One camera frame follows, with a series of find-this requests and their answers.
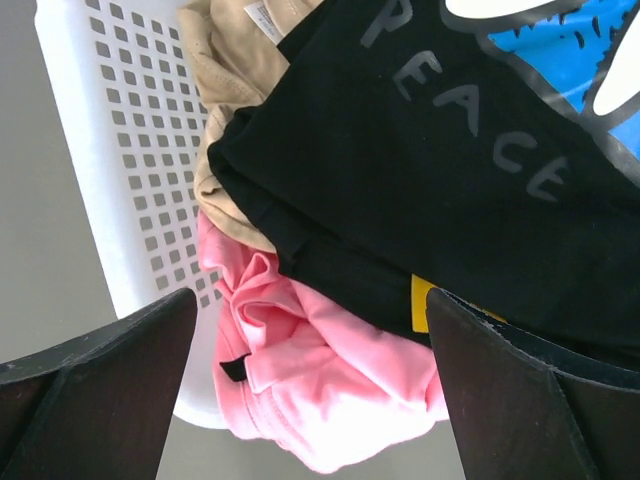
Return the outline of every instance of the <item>clothing label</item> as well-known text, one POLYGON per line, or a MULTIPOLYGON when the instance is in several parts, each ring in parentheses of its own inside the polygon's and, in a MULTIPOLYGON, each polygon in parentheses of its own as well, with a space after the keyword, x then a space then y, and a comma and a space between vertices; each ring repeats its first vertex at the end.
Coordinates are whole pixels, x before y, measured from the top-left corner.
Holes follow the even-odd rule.
POLYGON ((411 275, 411 325, 416 333, 429 333, 427 322, 427 294, 433 283, 411 275))
POLYGON ((263 1, 247 5, 244 7, 244 11, 274 44, 277 45, 284 38, 276 28, 276 24, 273 23, 269 10, 267 10, 263 1))

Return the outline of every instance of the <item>blue graphic print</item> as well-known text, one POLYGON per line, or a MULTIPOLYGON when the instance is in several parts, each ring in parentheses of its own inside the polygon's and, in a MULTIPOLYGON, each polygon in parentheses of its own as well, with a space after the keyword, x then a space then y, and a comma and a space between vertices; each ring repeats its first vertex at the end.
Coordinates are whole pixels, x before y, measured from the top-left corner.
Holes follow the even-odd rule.
MULTIPOLYGON (((516 68, 524 77, 537 73, 544 80, 538 84, 546 84, 540 88, 535 81, 529 84, 533 83, 532 88, 536 90, 544 90, 537 93, 545 101, 553 105, 557 100, 564 100, 573 111, 570 116, 594 137, 616 139, 637 163, 640 158, 639 95, 602 117, 593 112, 593 102, 626 29, 632 21, 640 21, 639 2, 588 0, 569 12, 514 30, 484 35, 480 41, 484 41, 482 37, 488 39, 494 49, 497 47, 498 57, 511 65, 514 62, 510 58, 515 56, 521 65, 516 68)), ((610 151, 606 151, 609 140, 601 141, 600 145, 605 145, 603 150, 612 159, 612 155, 619 155, 620 149, 609 146, 610 151)))

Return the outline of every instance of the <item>white tag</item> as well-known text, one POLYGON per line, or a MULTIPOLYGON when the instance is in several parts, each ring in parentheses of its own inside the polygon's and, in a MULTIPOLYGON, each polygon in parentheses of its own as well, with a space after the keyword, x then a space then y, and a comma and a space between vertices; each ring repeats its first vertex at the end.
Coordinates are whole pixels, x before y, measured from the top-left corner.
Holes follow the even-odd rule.
POLYGON ((282 40, 284 37, 276 28, 275 23, 271 20, 271 15, 269 15, 269 10, 264 6, 264 2, 261 0, 256 3, 252 3, 251 5, 247 5, 244 7, 244 11, 247 12, 251 20, 258 25, 258 28, 262 30, 269 40, 271 40, 276 45, 282 40))

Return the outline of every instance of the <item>printed graphic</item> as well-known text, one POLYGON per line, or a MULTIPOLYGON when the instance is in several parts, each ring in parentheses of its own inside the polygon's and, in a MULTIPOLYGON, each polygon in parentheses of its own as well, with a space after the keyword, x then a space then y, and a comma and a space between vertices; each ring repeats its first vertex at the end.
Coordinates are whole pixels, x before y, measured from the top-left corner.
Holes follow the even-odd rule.
POLYGON ((450 28, 476 33, 638 186, 639 9, 640 0, 441 0, 450 28))

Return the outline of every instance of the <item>gray floor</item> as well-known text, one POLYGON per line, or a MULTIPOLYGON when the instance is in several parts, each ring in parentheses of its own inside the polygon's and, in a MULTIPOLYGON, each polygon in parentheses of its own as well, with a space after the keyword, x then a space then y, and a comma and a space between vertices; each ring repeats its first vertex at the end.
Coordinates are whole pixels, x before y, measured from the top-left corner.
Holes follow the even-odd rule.
MULTIPOLYGON (((0 362, 115 319, 33 27, 35 0, 0 2, 0 362)), ((275 445, 174 419, 158 478, 464 478, 448 424, 320 477, 275 445)))

